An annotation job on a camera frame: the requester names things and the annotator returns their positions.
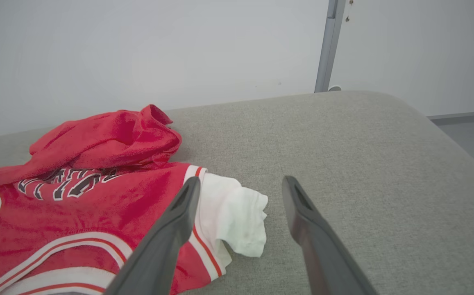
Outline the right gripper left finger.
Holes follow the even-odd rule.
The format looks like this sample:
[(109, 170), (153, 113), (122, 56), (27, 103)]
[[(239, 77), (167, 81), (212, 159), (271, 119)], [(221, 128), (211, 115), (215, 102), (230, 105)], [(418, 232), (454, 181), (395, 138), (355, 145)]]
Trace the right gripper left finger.
[(106, 295), (168, 295), (181, 247), (189, 240), (199, 203), (201, 181), (189, 178), (142, 239)]

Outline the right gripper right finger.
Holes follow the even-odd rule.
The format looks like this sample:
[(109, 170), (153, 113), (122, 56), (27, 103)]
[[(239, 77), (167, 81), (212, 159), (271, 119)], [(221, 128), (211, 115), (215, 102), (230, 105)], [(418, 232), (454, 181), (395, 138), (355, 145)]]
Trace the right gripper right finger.
[(291, 237), (301, 247), (313, 295), (376, 295), (377, 291), (293, 176), (282, 180)]

